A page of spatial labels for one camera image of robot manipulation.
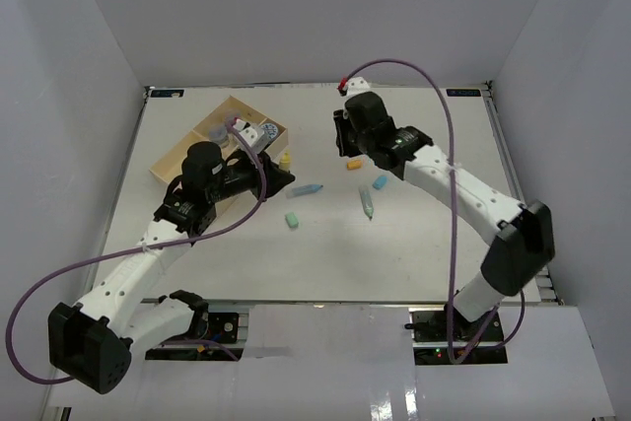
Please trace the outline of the yellow highlighter pen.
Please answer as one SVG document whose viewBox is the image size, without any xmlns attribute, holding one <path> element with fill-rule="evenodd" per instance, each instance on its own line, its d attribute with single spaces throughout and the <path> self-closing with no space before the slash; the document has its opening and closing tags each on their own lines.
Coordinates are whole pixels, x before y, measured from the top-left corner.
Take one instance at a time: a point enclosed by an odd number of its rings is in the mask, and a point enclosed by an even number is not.
<svg viewBox="0 0 631 421">
<path fill-rule="evenodd" d="M 290 155 L 289 151 L 286 151 L 282 155 L 282 157 L 281 157 L 281 159 L 279 161 L 279 168 L 282 171 L 285 171 L 285 172 L 288 172 L 290 170 L 290 168 L 291 168 L 291 155 Z"/>
</svg>

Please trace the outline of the blue highlighter pen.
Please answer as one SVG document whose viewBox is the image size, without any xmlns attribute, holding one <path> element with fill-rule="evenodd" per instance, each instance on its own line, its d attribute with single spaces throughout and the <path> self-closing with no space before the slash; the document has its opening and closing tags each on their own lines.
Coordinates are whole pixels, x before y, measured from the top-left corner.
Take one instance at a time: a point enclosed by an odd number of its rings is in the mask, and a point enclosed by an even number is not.
<svg viewBox="0 0 631 421">
<path fill-rule="evenodd" d="M 322 184 L 306 184 L 302 186 L 296 186 L 286 191 L 288 198 L 294 198 L 304 195 L 310 195 L 319 192 L 323 188 Z"/>
</svg>

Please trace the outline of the blue patterned jar back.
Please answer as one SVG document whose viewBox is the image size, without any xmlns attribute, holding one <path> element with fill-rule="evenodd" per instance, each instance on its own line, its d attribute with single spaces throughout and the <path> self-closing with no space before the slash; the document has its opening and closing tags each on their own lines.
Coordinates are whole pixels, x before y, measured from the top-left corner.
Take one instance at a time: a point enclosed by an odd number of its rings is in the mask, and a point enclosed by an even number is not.
<svg viewBox="0 0 631 421">
<path fill-rule="evenodd" d="M 265 122 L 261 125 L 261 128 L 266 132 L 270 142 L 273 142 L 279 135 L 279 128 L 273 122 Z"/>
</svg>

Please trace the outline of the orange highlighter cap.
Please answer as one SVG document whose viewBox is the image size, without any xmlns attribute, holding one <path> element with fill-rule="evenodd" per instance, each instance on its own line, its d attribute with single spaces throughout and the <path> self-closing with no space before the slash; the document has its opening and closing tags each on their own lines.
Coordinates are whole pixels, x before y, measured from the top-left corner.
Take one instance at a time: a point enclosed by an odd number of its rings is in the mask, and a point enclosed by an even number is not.
<svg viewBox="0 0 631 421">
<path fill-rule="evenodd" d="M 363 161 L 361 159 L 350 160 L 346 163 L 346 169 L 348 171 L 359 170 L 363 167 Z"/>
</svg>

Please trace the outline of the clear paperclip jar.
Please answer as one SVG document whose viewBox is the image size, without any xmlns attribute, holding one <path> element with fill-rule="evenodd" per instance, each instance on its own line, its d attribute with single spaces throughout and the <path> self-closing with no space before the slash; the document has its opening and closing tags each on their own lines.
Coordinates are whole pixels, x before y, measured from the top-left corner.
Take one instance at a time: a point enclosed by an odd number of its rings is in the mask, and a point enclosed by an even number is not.
<svg viewBox="0 0 631 421">
<path fill-rule="evenodd" d="M 224 124 L 212 125 L 208 131 L 208 139 L 221 148 L 226 148 L 230 145 L 230 136 Z"/>
<path fill-rule="evenodd" d="M 241 119 L 242 118 L 242 113 L 239 110 L 236 109 L 228 109 L 225 113 L 224 113 L 224 120 L 228 121 L 228 122 L 233 122 L 237 119 Z"/>
</svg>

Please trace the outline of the blue highlighter cap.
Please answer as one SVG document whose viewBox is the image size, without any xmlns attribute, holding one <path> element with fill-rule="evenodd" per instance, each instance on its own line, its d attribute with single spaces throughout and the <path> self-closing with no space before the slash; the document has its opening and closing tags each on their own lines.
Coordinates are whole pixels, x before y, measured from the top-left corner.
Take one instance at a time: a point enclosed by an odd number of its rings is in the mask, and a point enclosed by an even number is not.
<svg viewBox="0 0 631 421">
<path fill-rule="evenodd" d="M 380 190 L 386 185 L 386 183 L 387 177 L 385 175 L 380 175 L 374 180 L 372 187 L 373 189 Z"/>
</svg>

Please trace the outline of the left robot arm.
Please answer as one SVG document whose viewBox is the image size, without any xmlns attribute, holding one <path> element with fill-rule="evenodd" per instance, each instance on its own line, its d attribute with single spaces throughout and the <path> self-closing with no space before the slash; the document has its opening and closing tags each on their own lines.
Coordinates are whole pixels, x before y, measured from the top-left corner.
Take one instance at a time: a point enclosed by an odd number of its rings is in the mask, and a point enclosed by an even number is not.
<svg viewBox="0 0 631 421">
<path fill-rule="evenodd" d="M 48 316 L 51 364 L 105 394 L 127 373 L 132 360 L 174 336 L 196 341 L 208 329 L 208 304 L 177 290 L 139 316 L 138 305 L 167 270 L 206 234 L 217 203 L 251 192 L 260 201 L 294 181 L 264 152 L 234 151 L 203 141 L 189 147 L 181 173 L 143 237 L 109 275 L 74 306 L 58 304 Z"/>
</svg>

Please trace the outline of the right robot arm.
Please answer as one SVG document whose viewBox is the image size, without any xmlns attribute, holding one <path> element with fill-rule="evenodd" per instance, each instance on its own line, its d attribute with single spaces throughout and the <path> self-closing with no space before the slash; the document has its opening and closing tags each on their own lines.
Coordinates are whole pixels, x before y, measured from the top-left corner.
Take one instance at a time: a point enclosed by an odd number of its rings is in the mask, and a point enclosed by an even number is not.
<svg viewBox="0 0 631 421">
<path fill-rule="evenodd" d="M 487 312 L 516 296 L 554 257 L 552 216 L 545 204 L 524 204 L 450 165 L 428 135 L 396 126 L 376 93 L 350 97 L 333 121 L 340 156 L 365 155 L 379 169 L 426 191 L 488 244 L 480 269 L 455 294 L 454 309 L 445 316 L 452 338 L 470 339 Z"/>
</svg>

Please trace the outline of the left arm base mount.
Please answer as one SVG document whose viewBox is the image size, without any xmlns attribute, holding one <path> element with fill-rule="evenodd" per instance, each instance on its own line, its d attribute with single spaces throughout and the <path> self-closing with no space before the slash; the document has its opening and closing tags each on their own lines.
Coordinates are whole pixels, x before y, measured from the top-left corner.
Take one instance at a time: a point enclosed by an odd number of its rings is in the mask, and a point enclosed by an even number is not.
<svg viewBox="0 0 631 421">
<path fill-rule="evenodd" d="M 192 342 L 184 335 L 174 336 L 156 349 L 192 349 L 207 347 L 214 349 L 208 341 L 217 342 L 226 348 L 243 349 L 247 339 L 249 311 L 246 308 L 234 307 L 212 307 L 209 310 L 208 322 L 203 333 L 202 342 Z"/>
</svg>

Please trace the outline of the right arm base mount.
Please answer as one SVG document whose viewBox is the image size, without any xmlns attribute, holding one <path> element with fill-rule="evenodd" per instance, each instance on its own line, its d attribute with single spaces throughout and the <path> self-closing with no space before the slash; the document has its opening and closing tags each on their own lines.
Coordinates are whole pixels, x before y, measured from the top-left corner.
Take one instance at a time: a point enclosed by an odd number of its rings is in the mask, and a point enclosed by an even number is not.
<svg viewBox="0 0 631 421">
<path fill-rule="evenodd" d="M 467 344 L 473 339 L 485 318 L 486 315 L 475 323 L 468 323 L 465 319 L 459 320 L 458 315 L 455 315 L 453 346 L 456 358 L 464 354 Z M 448 356 L 447 316 L 444 309 L 411 312 L 410 320 L 404 327 L 411 331 L 414 362 L 417 367 L 448 366 L 451 363 Z M 499 316 L 494 315 L 478 342 L 461 363 L 506 365 L 506 348 L 497 348 L 504 340 L 502 323 Z"/>
</svg>

